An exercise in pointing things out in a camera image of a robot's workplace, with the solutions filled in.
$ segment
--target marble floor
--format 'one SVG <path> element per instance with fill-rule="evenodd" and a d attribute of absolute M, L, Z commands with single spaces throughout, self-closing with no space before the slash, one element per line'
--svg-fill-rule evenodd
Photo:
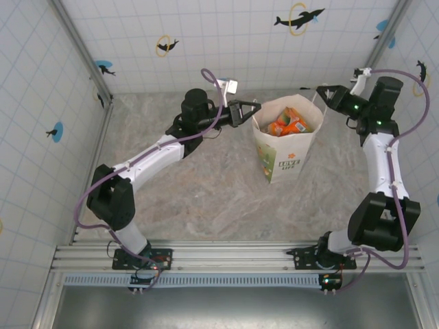
<path fill-rule="evenodd" d="M 241 91 L 258 102 L 313 90 Z M 214 92 L 209 98 L 217 103 Z M 99 163 L 113 166 L 155 143 L 180 112 L 184 93 L 118 95 Z M 316 105 L 324 109 L 316 98 Z M 366 158 L 346 117 L 328 110 L 296 181 L 268 184 L 251 122 L 225 127 L 195 152 L 147 182 L 135 195 L 134 220 L 149 239 L 280 241 L 316 239 L 345 228 L 368 192 Z M 98 220 L 88 209 L 84 223 Z M 78 230 L 76 239 L 108 238 Z"/>

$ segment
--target dolphin decal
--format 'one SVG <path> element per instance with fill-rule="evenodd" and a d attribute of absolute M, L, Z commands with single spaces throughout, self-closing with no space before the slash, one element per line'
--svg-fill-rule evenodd
<path fill-rule="evenodd" d="M 176 44 L 177 44 L 178 40 L 174 39 L 174 43 L 169 45 L 169 49 L 167 48 L 167 43 L 165 43 L 164 45 L 158 44 L 157 47 L 162 49 L 163 51 L 169 51 L 172 50 Z"/>
<path fill-rule="evenodd" d="M 97 94 L 97 98 L 101 101 L 102 108 L 105 108 L 104 100 L 102 99 L 101 95 Z"/>
<path fill-rule="evenodd" d="M 107 69 L 107 67 L 104 66 L 104 65 L 99 65 L 99 68 L 101 69 L 102 74 L 104 74 L 104 73 L 108 73 L 108 74 L 111 74 L 111 75 L 116 76 L 116 72 L 110 72 L 110 71 Z"/>
<path fill-rule="evenodd" d="M 419 80 L 424 82 L 427 77 L 427 67 L 425 66 L 425 63 L 422 63 L 420 60 L 416 66 L 420 67 Z"/>
<path fill-rule="evenodd" d="M 47 134 L 47 137 L 49 137 L 50 135 L 56 135 L 58 133 L 58 130 L 57 129 L 53 129 L 53 130 L 51 130 L 50 132 L 46 132 L 46 134 Z"/>
<path fill-rule="evenodd" d="M 282 21 L 279 16 L 276 17 L 276 22 L 274 25 L 282 24 L 285 26 L 295 26 L 296 29 L 300 29 L 300 27 L 308 22 L 315 21 L 316 17 L 323 12 L 323 9 L 317 9 L 313 12 L 301 12 L 299 16 L 302 16 L 298 19 L 294 19 L 293 21 Z"/>
<path fill-rule="evenodd" d="M 385 27 L 387 26 L 387 23 L 388 23 L 387 19 L 384 20 L 384 21 L 379 22 L 377 24 L 377 30 L 380 31 L 380 32 L 384 31 Z M 373 40 L 377 40 L 377 39 L 379 39 L 379 35 L 377 35 L 377 36 L 375 36 L 373 38 Z M 391 49 L 391 48 L 393 48 L 395 46 L 395 42 L 396 42 L 395 37 L 393 37 L 392 40 L 389 43 L 389 49 Z"/>

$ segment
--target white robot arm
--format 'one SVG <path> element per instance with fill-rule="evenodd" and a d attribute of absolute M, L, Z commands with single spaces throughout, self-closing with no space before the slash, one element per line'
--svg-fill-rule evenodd
<path fill-rule="evenodd" d="M 398 251 L 403 246 L 400 221 L 396 211 L 392 187 L 396 186 L 399 203 L 403 209 L 407 233 L 410 233 L 420 214 L 418 202 L 409 199 L 403 185 L 398 160 L 398 145 L 391 141 L 399 135 L 398 125 L 391 119 L 394 104 L 403 83 L 393 77 L 380 77 L 369 100 L 359 94 L 364 89 L 371 69 L 355 70 L 357 83 L 352 90 L 343 86 L 319 86 L 317 92 L 331 109 L 357 122 L 355 129 L 360 146 L 366 155 L 370 192 L 352 214 L 347 229 L 327 232 L 313 247 L 292 249 L 296 269 L 338 269 L 339 264 L 349 264 L 344 255 L 361 245 L 379 251 Z"/>
<path fill-rule="evenodd" d="M 227 102 L 227 94 L 236 93 L 237 82 L 234 80 L 218 80 L 218 83 L 222 89 L 223 104 L 226 107 L 222 110 L 221 117 L 214 127 L 215 129 L 219 129 L 223 125 L 237 127 L 261 108 L 260 104 L 247 101 Z M 244 114 L 243 105 L 251 106 L 252 110 Z M 212 124 L 218 113 L 215 104 L 207 98 L 206 92 L 201 89 L 190 90 L 185 95 L 181 108 L 182 113 L 174 119 L 172 126 L 156 144 L 112 168 L 104 164 L 99 166 L 93 176 L 92 184 L 113 171 L 127 168 L 113 179 L 96 188 L 89 195 L 87 206 L 98 218 L 104 220 L 122 244 L 135 254 L 142 253 L 145 248 L 149 249 L 150 244 L 133 221 L 135 214 L 134 194 L 160 170 L 182 160 L 193 152 L 202 142 L 202 136 L 182 143 L 178 139 L 193 136 L 207 128 Z M 160 146 L 169 141 L 176 142 L 164 147 Z M 157 146 L 156 151 L 135 162 Z"/>

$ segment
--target floor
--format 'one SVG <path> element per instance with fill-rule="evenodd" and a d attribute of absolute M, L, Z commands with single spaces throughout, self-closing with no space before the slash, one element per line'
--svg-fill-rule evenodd
<path fill-rule="evenodd" d="M 242 91 L 233 98 L 263 103 L 296 93 L 314 94 Z M 217 103 L 213 92 L 209 98 Z M 99 163 L 114 166 L 155 143 L 183 99 L 184 93 L 116 96 Z M 319 97 L 316 105 L 324 109 Z M 366 158 L 345 120 L 328 110 L 300 177 L 277 184 L 261 170 L 251 122 L 225 127 L 138 191 L 134 220 L 147 238 L 174 240 L 297 241 L 345 228 L 368 192 Z M 83 221 L 98 222 L 89 210 Z M 76 239 L 98 237 L 108 238 L 103 230 L 79 230 Z"/>
<path fill-rule="evenodd" d="M 127 288 L 65 287 L 54 328 L 421 328 L 411 300 L 404 274 L 368 274 L 336 296 L 304 288 L 175 288 L 132 295 Z"/>

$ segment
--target paper bag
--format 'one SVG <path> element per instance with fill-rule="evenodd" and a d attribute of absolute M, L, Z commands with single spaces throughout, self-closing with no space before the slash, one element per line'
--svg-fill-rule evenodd
<path fill-rule="evenodd" d="M 312 132 L 277 137 L 260 130 L 277 120 L 286 107 L 295 108 Z M 301 95 L 286 96 L 262 104 L 253 116 L 252 125 L 259 160 L 268 182 L 284 182 L 299 176 L 322 123 L 322 111 Z"/>

